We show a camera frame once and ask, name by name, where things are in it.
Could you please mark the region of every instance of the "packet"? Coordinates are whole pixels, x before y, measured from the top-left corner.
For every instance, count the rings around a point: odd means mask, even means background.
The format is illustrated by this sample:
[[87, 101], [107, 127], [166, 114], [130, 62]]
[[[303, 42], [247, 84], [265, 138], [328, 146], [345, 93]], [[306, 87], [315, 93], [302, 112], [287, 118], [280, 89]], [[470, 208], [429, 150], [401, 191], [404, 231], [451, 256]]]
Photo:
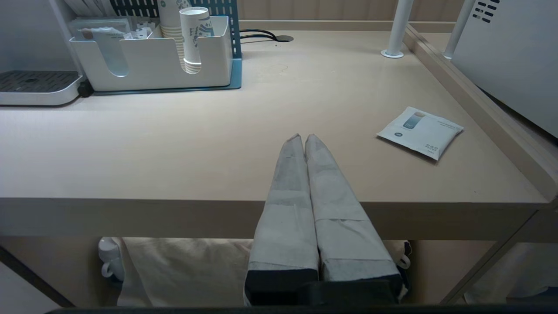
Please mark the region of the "packet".
[[407, 107], [377, 136], [439, 160], [463, 127], [413, 107]]

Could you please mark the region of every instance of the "white appliance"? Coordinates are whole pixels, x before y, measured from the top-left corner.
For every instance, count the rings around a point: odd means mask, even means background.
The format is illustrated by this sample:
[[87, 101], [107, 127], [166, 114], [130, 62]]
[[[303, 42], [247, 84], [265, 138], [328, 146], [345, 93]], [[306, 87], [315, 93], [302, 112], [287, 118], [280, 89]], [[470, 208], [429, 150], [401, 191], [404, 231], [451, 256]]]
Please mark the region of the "white appliance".
[[69, 46], [63, 0], [0, 3], [0, 104], [56, 106], [78, 97], [85, 79]]
[[558, 0], [479, 0], [451, 62], [558, 137]]

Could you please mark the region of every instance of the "cloth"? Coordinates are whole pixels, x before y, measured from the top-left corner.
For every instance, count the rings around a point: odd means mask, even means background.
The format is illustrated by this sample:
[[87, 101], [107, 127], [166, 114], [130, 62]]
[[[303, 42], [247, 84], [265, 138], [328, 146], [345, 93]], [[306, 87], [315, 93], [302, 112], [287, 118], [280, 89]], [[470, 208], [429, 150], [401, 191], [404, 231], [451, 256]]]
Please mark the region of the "cloth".
[[310, 135], [305, 150], [323, 280], [399, 275], [329, 149]]
[[308, 170], [300, 135], [281, 149], [248, 270], [318, 269]]
[[469, 289], [469, 304], [506, 303], [558, 287], [558, 244], [518, 243]]
[[302, 140], [281, 148], [258, 221], [244, 285], [246, 305], [296, 305], [297, 290], [319, 279], [318, 246]]
[[121, 241], [126, 275], [119, 306], [243, 306], [252, 240], [125, 237]]

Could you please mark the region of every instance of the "white pole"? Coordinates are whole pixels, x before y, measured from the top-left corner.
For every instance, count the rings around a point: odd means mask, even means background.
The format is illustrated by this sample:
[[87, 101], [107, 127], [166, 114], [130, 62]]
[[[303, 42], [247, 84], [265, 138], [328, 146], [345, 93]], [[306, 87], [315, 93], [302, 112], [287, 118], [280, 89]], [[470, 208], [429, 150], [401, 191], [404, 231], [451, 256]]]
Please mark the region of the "white pole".
[[399, 0], [397, 2], [397, 10], [395, 11], [395, 18], [393, 19], [393, 26], [391, 27], [391, 35], [389, 36], [388, 48], [382, 50], [382, 55], [388, 58], [401, 58], [401, 46], [403, 45], [403, 36], [405, 29], [409, 23], [409, 16], [413, 8], [415, 0]]
[[454, 30], [451, 32], [450, 41], [448, 41], [448, 45], [446, 46], [446, 50], [444, 51], [444, 57], [446, 57], [446, 59], [451, 59], [453, 57], [455, 47], [459, 42], [461, 33], [463, 33], [463, 29], [465, 28], [465, 24], [467, 23], [467, 19], [469, 18], [469, 14], [473, 9], [474, 4], [475, 0], [465, 0], [465, 2], [463, 2], [463, 6], [461, 7], [461, 12], [459, 12], [459, 17], [457, 19], [457, 22], [455, 23]]

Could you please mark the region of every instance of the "wall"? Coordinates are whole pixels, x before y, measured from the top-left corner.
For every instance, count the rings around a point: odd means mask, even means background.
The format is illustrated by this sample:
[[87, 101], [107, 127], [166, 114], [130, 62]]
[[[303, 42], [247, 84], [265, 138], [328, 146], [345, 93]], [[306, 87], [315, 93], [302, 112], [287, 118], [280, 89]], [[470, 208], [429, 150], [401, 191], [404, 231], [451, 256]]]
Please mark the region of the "wall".
[[0, 313], [44, 314], [59, 306], [0, 263]]
[[[455, 22], [463, 0], [415, 0], [411, 21]], [[393, 20], [397, 0], [238, 0], [241, 20]]]
[[100, 273], [99, 239], [0, 237], [0, 245], [74, 305], [99, 307], [106, 303], [110, 291]]

